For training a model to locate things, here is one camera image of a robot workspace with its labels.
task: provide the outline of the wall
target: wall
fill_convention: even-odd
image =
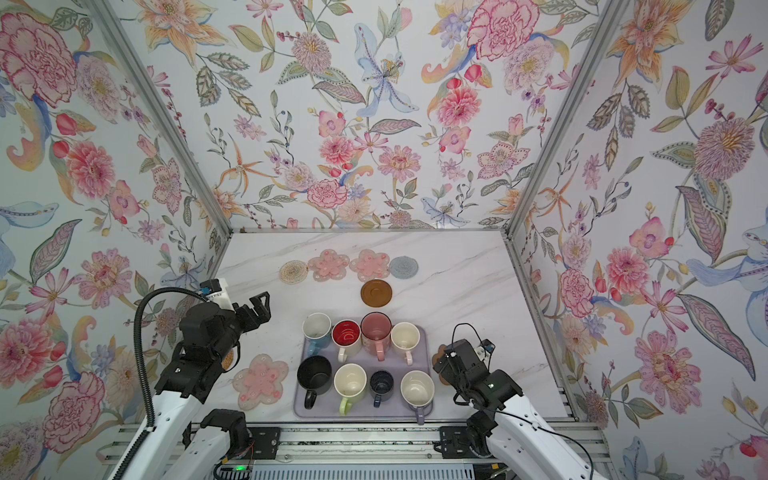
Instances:
[[[634,0],[515,232],[625,478],[768,478],[766,15]]]
[[[0,8],[0,478],[93,478],[143,415],[135,303],[208,278],[224,238],[87,10]],[[151,302],[152,376],[189,306]]]
[[[600,11],[110,3],[141,60],[169,74],[157,86],[224,213],[253,229],[500,227]]]

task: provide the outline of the pink flower-shaped coaster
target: pink flower-shaped coaster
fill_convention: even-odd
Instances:
[[[337,255],[336,251],[323,250],[319,257],[312,258],[307,265],[314,272],[312,278],[317,282],[328,279],[341,280],[346,276],[346,266],[349,265],[347,255]]]
[[[287,376],[287,363],[273,362],[269,355],[256,355],[250,366],[240,370],[232,381],[232,387],[240,393],[237,405],[241,410],[251,410],[260,403],[277,402],[283,396],[283,380]]]
[[[357,278],[361,282],[386,278],[389,276],[389,255],[363,250],[357,258],[349,262],[349,269],[357,272]]]

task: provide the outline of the black mug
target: black mug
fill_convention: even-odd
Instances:
[[[304,408],[310,410],[315,406],[318,395],[322,395],[331,388],[331,362],[324,356],[315,355],[305,359],[299,365],[296,374],[299,385],[306,389]]]
[[[370,392],[373,397],[373,406],[376,408],[379,408],[382,402],[391,397],[395,391],[395,379],[386,370],[379,370],[371,375],[368,384],[371,385]]]

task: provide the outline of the brown coaster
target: brown coaster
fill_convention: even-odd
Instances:
[[[367,306],[385,306],[392,299],[392,287],[384,280],[370,280],[360,289],[360,296]]]

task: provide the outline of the pink mug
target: pink mug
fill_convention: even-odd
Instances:
[[[381,312],[369,313],[360,322],[362,332],[362,347],[371,355],[384,361],[384,352],[389,348],[392,332],[392,321]]]

